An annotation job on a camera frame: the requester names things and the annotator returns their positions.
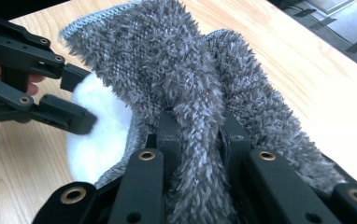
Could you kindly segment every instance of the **white fluffy pad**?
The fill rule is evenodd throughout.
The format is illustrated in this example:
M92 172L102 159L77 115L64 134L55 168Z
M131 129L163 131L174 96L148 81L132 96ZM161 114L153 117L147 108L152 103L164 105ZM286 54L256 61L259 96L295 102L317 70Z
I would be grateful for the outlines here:
M73 180L93 184L103 172L121 160L132 110L110 87L105 87L95 73L77 85L71 101L97 116L89 134L67 134L68 165Z

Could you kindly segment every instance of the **knitted fabric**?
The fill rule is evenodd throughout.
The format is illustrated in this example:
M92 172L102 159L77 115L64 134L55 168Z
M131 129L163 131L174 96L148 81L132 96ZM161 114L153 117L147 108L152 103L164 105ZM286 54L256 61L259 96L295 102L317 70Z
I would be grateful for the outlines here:
M71 53L103 79L134 113L122 160L96 186L123 175L133 151L173 108L181 163L166 193L169 223L233 223L236 211L217 150L222 113L231 110L257 147L275 150L309 185L344 181L273 90L242 36L203 36L176 0L149 0L81 18L61 32Z

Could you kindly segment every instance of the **wooden table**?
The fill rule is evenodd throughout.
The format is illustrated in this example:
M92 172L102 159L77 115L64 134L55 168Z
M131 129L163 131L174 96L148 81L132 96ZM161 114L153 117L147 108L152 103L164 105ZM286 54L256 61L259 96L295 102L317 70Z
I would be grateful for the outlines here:
M58 41L69 22L123 0L72 0L13 22L52 41L53 50L82 66ZM271 83L302 121L304 131L357 179L357 64L265 0L185 0L204 34L221 28L241 33ZM39 85L69 99L59 80ZM0 223L30 223L60 186L71 182L64 132L31 121L0 123Z

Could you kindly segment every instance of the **gray textile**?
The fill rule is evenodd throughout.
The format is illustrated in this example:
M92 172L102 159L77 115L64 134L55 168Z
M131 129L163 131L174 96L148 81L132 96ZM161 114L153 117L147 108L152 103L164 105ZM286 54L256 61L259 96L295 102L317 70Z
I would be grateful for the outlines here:
M256 147L286 157L309 185L330 192L345 181L300 130L242 36L229 30L201 35L178 1L113 7L74 21L61 35L135 115L122 161L101 176L98 188L124 173L168 107L181 143L181 164L166 194L169 223L237 222L217 150L225 109Z

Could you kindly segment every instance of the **black mechanical hand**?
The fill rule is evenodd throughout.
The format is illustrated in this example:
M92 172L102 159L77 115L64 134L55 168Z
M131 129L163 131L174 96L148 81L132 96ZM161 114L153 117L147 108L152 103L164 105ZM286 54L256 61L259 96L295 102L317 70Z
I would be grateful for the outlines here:
M0 121L30 119L71 132L88 133L96 117L85 108L53 95L44 96L39 105L25 94L29 74L61 78L61 89L72 91L89 72L53 53L50 41L32 35L25 28L0 19Z

